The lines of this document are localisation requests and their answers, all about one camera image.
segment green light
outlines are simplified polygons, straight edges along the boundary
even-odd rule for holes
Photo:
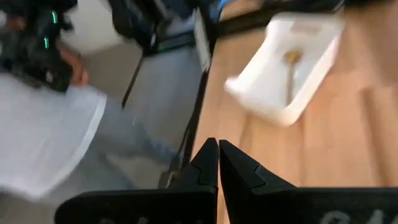
[[[48,38],[45,38],[45,39],[44,39],[44,45],[45,45],[45,48],[46,48],[46,49],[49,48],[49,39],[48,39]]]
[[[58,22],[57,13],[54,11],[52,12],[52,22],[56,24]]]

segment white shirt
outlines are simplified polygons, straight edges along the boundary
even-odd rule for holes
[[[92,86],[66,94],[0,73],[0,191],[38,200],[85,155],[106,104]]]

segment gray pants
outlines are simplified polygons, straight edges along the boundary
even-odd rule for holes
[[[109,163],[110,155],[122,158],[146,156],[158,163],[169,164],[174,154],[151,139],[132,113],[123,111],[120,103],[108,99],[86,155],[69,178],[44,198],[44,203],[59,205],[83,192],[134,189],[134,183]]]

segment wood grain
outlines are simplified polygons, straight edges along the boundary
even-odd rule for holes
[[[227,5],[223,16],[239,14],[245,2]],[[297,186],[398,185],[398,3],[339,16],[346,29],[335,65],[286,128],[245,111],[224,91],[225,80],[238,75],[264,41],[264,28],[219,40],[193,155],[215,137]],[[218,223],[229,223],[222,190],[218,211]]]

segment person's hand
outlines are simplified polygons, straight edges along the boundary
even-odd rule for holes
[[[24,30],[26,24],[20,17],[7,20],[6,27],[10,30]],[[60,40],[57,41],[57,48],[60,51],[61,58],[72,66],[72,85],[85,85],[88,83],[88,72],[79,53],[67,47]]]

